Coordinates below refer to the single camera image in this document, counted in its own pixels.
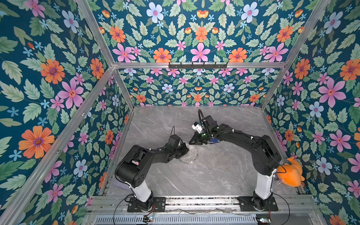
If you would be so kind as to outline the blue tape dispenser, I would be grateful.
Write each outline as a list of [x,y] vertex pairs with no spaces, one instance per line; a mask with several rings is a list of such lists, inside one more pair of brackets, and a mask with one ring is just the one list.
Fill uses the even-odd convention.
[[218,125],[217,122],[214,121],[209,125],[209,133],[210,133],[210,143],[218,143],[219,140],[215,138],[215,134],[217,133]]

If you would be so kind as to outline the clear bubble wrap sheet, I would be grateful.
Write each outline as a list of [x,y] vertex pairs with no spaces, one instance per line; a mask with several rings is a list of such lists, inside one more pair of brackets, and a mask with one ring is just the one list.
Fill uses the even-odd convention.
[[181,156],[178,160],[184,164],[192,165],[198,161],[203,150],[202,146],[186,144],[188,152]]

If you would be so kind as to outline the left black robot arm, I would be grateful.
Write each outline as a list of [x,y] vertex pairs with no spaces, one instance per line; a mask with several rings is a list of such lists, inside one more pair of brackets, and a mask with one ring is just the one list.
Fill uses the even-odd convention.
[[148,188],[145,179],[151,166],[179,159],[188,151],[186,144],[177,135],[171,135],[168,143],[156,149],[134,145],[117,165],[114,176],[118,181],[130,187],[138,202],[150,203],[153,193]]

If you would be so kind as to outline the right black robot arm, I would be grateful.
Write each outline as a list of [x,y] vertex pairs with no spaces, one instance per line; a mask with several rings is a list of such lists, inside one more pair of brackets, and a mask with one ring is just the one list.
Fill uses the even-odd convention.
[[265,210],[273,198],[275,173],[282,159],[273,140],[267,135],[254,136],[226,124],[218,125],[210,115],[205,117],[200,109],[198,118],[199,121],[192,125],[195,133],[189,144],[228,142],[250,152],[253,167],[257,171],[257,181],[252,201],[248,203],[258,211]]

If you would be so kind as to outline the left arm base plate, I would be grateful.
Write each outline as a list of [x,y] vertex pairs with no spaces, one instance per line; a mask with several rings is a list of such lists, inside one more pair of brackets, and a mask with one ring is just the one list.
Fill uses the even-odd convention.
[[150,197],[146,202],[132,197],[128,203],[127,212],[165,212],[165,207],[165,197]]

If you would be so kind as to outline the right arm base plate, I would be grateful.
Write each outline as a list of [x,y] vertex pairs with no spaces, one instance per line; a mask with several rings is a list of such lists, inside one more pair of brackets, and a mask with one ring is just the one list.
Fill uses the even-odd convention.
[[239,201],[242,212],[278,212],[278,206],[273,196],[265,200],[253,196],[239,196],[236,199]]

